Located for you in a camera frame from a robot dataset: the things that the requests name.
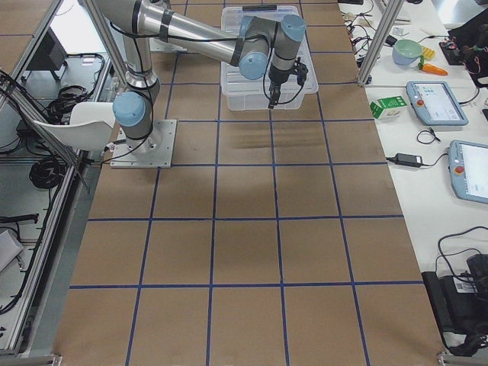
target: white label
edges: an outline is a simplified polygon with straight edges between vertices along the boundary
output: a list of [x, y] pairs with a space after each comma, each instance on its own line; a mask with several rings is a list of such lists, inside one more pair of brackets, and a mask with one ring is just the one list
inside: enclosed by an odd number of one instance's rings
[[[459, 281], [457, 278], [453, 278], [454, 286], [456, 286], [456, 291], [459, 294], [474, 294], [474, 283], [470, 284], [468, 282]], [[472, 281], [473, 278], [466, 277], [467, 281]]]

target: tablet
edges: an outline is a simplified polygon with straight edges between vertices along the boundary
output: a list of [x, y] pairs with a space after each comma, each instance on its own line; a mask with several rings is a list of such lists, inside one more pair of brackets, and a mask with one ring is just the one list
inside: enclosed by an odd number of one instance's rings
[[488, 204], [488, 145], [452, 141], [449, 170], [452, 188], [459, 198]]
[[427, 126], [464, 126], [468, 123], [447, 82], [408, 82], [406, 93], [417, 117]]

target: orange toy carrot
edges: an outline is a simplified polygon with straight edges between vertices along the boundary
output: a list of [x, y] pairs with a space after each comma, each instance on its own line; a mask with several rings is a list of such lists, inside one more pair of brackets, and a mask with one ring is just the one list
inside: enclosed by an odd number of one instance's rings
[[440, 67], [434, 66], [431, 63], [424, 63], [424, 57], [420, 57], [419, 69], [423, 72], [428, 72], [431, 74], [446, 76], [448, 74], [447, 71], [441, 69]]

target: tablet screen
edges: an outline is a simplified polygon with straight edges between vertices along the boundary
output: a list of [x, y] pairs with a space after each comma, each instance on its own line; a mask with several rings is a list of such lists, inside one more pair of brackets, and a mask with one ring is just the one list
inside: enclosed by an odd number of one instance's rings
[[461, 144], [467, 193], [488, 198], [488, 149]]
[[416, 88], [432, 120], [461, 120], [443, 84], [416, 84]]

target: green bowl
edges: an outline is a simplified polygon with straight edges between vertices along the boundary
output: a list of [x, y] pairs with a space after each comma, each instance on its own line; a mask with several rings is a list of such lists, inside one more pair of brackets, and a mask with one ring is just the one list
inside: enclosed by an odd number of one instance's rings
[[422, 46], [414, 40], [398, 40], [393, 45], [393, 61], [398, 65], [409, 65], [422, 55]]

